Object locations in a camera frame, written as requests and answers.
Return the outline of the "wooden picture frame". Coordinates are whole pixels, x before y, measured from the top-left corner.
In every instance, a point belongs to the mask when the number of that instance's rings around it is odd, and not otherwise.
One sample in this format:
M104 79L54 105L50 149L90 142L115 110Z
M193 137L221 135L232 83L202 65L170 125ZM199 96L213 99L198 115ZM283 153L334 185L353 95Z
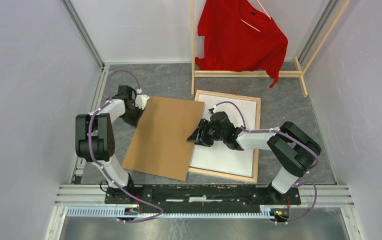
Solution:
M249 131L260 128L261 99L229 93L197 90L195 100L204 103L203 118L209 120L210 108L225 112L237 128L246 127L237 137L243 150L232 150L222 141L210 147L195 145L188 171L224 179L256 183L258 180L259 150L268 146L262 134Z

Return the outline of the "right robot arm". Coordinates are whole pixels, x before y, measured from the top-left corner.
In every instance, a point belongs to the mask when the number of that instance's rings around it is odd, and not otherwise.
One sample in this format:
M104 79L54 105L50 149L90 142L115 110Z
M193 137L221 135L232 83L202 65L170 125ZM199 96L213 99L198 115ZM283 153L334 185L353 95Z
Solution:
M235 126L224 111L201 119L187 141L204 147L220 141L236 151L271 151L281 164L267 191L268 199L274 204L288 198L288 191L298 180L320 163L322 152L317 142L290 121L275 128L249 129Z

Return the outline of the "brown cardboard backing board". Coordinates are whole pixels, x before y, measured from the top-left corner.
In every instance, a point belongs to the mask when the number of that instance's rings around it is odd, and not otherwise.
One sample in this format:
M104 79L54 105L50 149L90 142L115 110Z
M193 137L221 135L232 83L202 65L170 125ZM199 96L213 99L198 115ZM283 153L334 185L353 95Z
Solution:
M141 173L184 181L194 144L188 137L196 130L205 104L153 96L137 124L122 167Z

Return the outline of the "printed photo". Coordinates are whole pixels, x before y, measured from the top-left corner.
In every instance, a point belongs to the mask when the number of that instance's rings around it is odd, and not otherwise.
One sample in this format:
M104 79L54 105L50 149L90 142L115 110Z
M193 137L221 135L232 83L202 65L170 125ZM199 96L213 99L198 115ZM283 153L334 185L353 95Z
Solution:
M189 172L256 183L259 151L239 144L242 128L259 129L259 97L198 90L204 104L201 122L189 140L194 144Z

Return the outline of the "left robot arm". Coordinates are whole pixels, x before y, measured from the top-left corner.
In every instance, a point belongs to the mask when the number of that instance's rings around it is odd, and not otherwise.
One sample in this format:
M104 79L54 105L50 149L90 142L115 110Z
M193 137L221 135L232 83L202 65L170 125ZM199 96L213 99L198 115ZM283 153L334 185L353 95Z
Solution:
M115 155L113 122L123 120L136 127L150 97L128 85L120 85L117 94L108 98L96 110L75 117L75 152L99 169L108 186L117 190L124 204L132 203L136 190L132 177L124 170Z

